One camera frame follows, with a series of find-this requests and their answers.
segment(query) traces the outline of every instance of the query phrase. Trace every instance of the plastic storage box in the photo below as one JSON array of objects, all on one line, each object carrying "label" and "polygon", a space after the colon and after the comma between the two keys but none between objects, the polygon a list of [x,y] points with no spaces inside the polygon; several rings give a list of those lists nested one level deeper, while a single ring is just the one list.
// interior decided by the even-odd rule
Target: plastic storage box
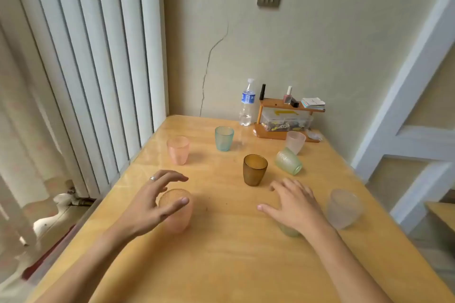
[{"label": "plastic storage box", "polygon": [[305,131],[313,117],[308,111],[267,108],[262,111],[261,124],[268,132]]}]

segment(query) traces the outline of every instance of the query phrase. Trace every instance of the left hand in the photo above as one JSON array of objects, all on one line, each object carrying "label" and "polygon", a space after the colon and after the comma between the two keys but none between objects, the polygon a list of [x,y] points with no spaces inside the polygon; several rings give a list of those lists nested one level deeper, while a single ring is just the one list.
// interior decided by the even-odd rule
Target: left hand
[{"label": "left hand", "polygon": [[159,170],[153,175],[155,180],[148,180],[137,192],[133,201],[112,226],[126,240],[141,236],[153,230],[168,216],[188,204],[184,197],[173,204],[157,207],[156,197],[167,190],[169,182],[188,181],[188,178],[173,170]]}]

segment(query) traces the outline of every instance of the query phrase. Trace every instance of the right hand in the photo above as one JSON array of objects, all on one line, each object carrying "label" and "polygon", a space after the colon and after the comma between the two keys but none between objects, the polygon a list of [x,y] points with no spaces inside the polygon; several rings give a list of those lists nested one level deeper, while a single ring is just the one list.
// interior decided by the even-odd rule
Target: right hand
[{"label": "right hand", "polygon": [[270,187],[280,196],[281,209],[260,204],[259,211],[299,231],[307,239],[332,228],[309,187],[288,178],[284,178],[282,182],[273,181]]}]

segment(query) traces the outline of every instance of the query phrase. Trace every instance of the textured cup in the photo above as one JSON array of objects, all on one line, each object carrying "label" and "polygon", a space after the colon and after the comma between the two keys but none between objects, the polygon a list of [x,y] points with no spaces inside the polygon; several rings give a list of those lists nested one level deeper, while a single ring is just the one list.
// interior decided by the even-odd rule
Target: textured cup
[{"label": "textured cup", "polygon": [[302,162],[287,147],[278,152],[275,164],[291,175],[296,175],[302,169]]},{"label": "textured cup", "polygon": [[267,160],[259,155],[247,155],[243,159],[243,180],[248,186],[257,186],[267,170]]},{"label": "textured cup", "polygon": [[232,128],[226,126],[215,128],[215,144],[218,150],[229,151],[233,139],[234,130]]},{"label": "textured cup", "polygon": [[364,207],[354,193],[334,189],[327,204],[327,220],[335,229],[350,226],[362,215]]},{"label": "textured cup", "polygon": [[289,131],[286,134],[286,147],[296,155],[303,147],[306,139],[307,137],[303,133]]},{"label": "textured cup", "polygon": [[291,227],[287,227],[286,225],[283,225],[281,223],[278,223],[278,227],[286,236],[289,236],[289,237],[299,237],[300,236],[300,233],[297,230],[292,229]]},{"label": "textured cup", "polygon": [[193,213],[194,197],[190,192],[185,191],[185,189],[171,189],[162,195],[158,203],[159,207],[163,207],[183,197],[189,199],[188,204],[163,221],[166,230],[171,233],[180,233],[190,224],[191,214]]},{"label": "textured cup", "polygon": [[189,139],[181,136],[169,139],[168,153],[172,163],[177,165],[185,164],[190,153]]}]

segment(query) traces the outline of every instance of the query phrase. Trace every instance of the wall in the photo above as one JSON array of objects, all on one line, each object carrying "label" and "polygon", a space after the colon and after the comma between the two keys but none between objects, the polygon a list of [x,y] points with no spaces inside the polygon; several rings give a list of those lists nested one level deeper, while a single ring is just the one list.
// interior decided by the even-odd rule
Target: wall
[{"label": "wall", "polygon": [[170,113],[199,115],[204,76],[202,116],[226,119],[248,77],[270,98],[293,85],[327,102],[316,125],[349,161],[433,2],[164,0]]}]

